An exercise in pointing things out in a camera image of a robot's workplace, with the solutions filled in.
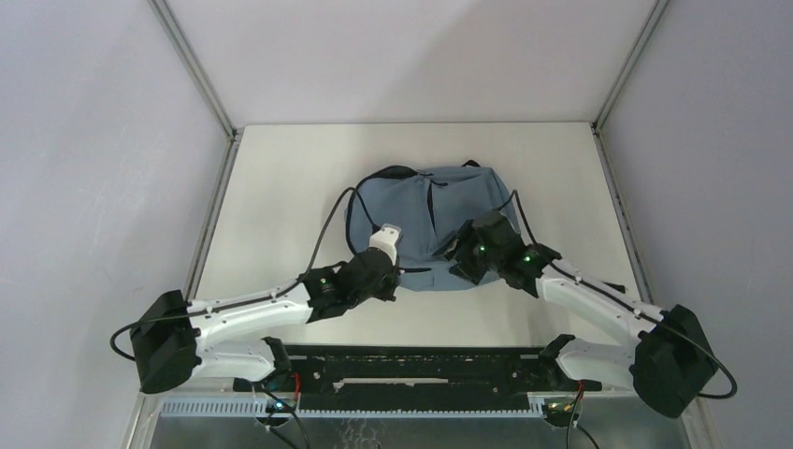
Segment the blue student backpack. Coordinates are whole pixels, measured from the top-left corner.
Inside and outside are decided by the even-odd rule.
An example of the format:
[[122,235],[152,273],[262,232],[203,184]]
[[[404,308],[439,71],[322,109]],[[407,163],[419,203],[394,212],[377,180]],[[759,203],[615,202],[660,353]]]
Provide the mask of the blue student backpack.
[[366,249],[372,226],[401,229],[397,245],[400,286],[413,292],[465,291],[475,282],[454,275],[440,250],[464,223],[500,209],[519,227],[511,192],[491,167],[473,160],[462,166],[414,169],[389,166],[362,179],[345,211],[345,238],[352,253]]

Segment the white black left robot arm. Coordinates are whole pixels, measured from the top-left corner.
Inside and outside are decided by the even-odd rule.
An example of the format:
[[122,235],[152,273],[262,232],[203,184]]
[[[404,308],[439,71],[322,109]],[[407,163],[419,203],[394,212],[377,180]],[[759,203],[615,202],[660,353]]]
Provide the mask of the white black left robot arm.
[[370,246],[346,263],[313,268],[302,280],[265,292],[193,302],[179,290],[165,292],[129,328],[140,389],[164,393],[198,378],[282,389],[293,367],[269,330],[340,317],[370,298],[392,301],[398,284],[396,249]]

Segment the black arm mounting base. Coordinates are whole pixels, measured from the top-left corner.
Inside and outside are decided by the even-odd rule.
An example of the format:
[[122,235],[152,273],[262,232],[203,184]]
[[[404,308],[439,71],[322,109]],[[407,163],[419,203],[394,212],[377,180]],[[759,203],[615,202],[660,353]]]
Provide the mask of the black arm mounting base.
[[236,392],[284,394],[314,406],[435,408],[517,405],[532,394],[570,397],[580,385],[540,347],[289,344],[291,368]]

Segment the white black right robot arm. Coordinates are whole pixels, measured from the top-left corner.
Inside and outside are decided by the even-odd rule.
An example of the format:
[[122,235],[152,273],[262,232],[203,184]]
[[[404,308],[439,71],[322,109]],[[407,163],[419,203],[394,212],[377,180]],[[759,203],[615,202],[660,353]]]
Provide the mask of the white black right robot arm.
[[553,389],[594,381],[633,391],[655,412],[677,418],[719,371],[699,319],[628,297],[585,275],[556,250],[525,242],[497,210],[464,222],[436,255],[457,277],[477,283],[495,273],[509,287],[562,307],[613,343],[562,334],[542,352],[541,379]]

